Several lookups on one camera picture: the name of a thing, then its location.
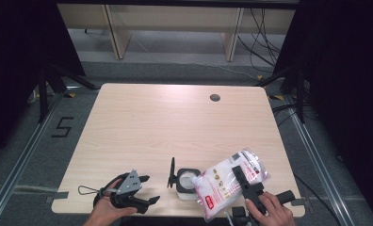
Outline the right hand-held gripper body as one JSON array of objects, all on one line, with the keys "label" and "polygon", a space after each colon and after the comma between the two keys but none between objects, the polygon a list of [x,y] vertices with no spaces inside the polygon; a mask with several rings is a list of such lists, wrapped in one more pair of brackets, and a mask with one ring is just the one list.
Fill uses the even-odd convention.
[{"label": "right hand-held gripper body", "polygon": [[[266,207],[261,203],[259,196],[264,193],[264,186],[261,183],[255,185],[243,185],[242,195],[245,199],[249,199],[257,207],[258,211],[264,215],[267,212]],[[276,196],[280,204],[285,204],[294,201],[295,195],[291,190],[282,192]],[[259,226],[259,221],[251,214],[247,214],[247,210],[243,206],[232,208],[231,215],[232,226]]]}]

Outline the light wooden shelf unit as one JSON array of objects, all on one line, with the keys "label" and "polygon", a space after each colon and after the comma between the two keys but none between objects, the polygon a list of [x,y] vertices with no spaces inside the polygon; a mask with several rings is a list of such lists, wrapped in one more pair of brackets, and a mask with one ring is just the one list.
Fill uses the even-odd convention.
[{"label": "light wooden shelf unit", "polygon": [[57,7],[69,28],[106,30],[116,59],[124,57],[134,31],[158,30],[220,33],[225,58],[231,61],[235,55],[237,36],[258,31],[248,22],[250,13],[264,20],[264,31],[275,35],[287,33],[295,14],[293,9],[264,7],[199,8],[70,3],[59,3]]}]

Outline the red and white spouted pouch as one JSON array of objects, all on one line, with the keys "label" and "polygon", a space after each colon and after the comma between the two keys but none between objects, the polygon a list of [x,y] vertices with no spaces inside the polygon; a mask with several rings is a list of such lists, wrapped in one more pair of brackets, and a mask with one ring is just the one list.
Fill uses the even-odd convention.
[{"label": "red and white spouted pouch", "polygon": [[259,157],[250,149],[243,149],[194,177],[192,183],[206,222],[242,196],[234,167],[241,168],[250,185],[264,183],[270,178]]}]

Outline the black metal stand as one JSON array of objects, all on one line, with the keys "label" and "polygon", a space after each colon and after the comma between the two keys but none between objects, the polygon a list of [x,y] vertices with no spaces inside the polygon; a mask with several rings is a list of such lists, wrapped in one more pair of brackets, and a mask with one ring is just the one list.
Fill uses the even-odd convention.
[{"label": "black metal stand", "polygon": [[54,93],[64,93],[67,90],[62,76],[68,77],[74,82],[82,85],[87,89],[96,90],[99,89],[98,86],[92,84],[91,82],[85,80],[79,75],[66,70],[57,64],[45,63],[41,66],[38,75],[38,88],[40,92],[40,119],[39,122],[43,122],[48,115],[48,94],[47,94],[47,84],[49,84],[54,91]]},{"label": "black metal stand", "polygon": [[302,70],[298,67],[286,67],[272,74],[269,78],[260,81],[256,84],[256,87],[264,87],[270,83],[283,78],[284,81],[281,84],[280,91],[282,94],[291,94],[296,91],[296,103],[297,115],[301,123],[304,123],[303,117],[303,102],[304,102],[304,76]]}]

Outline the aluminium floor rail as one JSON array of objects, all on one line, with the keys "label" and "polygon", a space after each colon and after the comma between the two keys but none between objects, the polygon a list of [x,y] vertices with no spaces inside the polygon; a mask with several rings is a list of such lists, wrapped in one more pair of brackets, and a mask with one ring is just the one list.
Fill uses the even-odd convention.
[{"label": "aluminium floor rail", "polygon": [[43,133],[46,130],[52,116],[57,108],[57,105],[63,99],[63,94],[55,94],[53,96],[51,104],[49,104],[48,112],[41,122],[37,124],[36,129],[33,131],[31,138],[27,141],[25,147],[23,148],[20,156],[12,167],[7,179],[0,186],[0,216],[5,209],[8,200],[17,185],[18,181],[22,177],[28,162],[30,161],[33,153],[35,152],[37,145],[39,144]]},{"label": "aluminium floor rail", "polygon": [[308,153],[309,158],[311,159],[319,181],[321,182],[327,194],[327,197],[329,198],[333,211],[336,214],[336,217],[338,218],[341,226],[355,226],[354,220],[349,213],[348,207],[343,200],[341,193],[333,182],[329,171],[326,169],[326,166],[305,124],[298,117],[297,111],[290,109],[289,112],[291,113],[292,121],[297,128],[305,150]]}]

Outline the black curtain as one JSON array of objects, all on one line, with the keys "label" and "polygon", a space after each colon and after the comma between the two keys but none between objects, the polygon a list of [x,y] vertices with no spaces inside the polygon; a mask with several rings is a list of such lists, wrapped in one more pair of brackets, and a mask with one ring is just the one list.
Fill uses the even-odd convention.
[{"label": "black curtain", "polygon": [[56,0],[0,0],[0,148],[46,65],[84,73]]},{"label": "black curtain", "polygon": [[373,212],[373,0],[298,0],[278,70],[300,64],[313,107]]}]

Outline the person's left hand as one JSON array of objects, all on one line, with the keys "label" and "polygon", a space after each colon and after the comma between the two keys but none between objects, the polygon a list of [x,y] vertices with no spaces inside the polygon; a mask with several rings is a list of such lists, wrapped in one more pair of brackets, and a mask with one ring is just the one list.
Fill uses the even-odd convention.
[{"label": "person's left hand", "polygon": [[95,203],[83,226],[110,226],[114,221],[135,214],[135,207],[116,208],[110,200],[110,193],[104,195]]}]

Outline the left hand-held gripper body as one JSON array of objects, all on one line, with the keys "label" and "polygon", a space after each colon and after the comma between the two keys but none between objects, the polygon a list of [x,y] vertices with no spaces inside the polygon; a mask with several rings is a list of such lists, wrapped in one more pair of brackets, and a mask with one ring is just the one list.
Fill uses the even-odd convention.
[{"label": "left hand-held gripper body", "polygon": [[133,169],[114,178],[100,189],[100,197],[105,192],[110,193],[110,200],[114,207],[135,207],[135,194],[142,188],[137,172]]}]

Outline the person's right hand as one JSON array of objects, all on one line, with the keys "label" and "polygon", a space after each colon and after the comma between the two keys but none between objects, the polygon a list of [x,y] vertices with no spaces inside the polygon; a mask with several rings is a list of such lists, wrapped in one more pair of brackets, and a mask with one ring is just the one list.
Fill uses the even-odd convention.
[{"label": "person's right hand", "polygon": [[292,211],[281,205],[275,195],[264,192],[259,196],[259,200],[268,211],[266,215],[262,214],[251,200],[246,199],[245,204],[261,226],[297,226]]}]

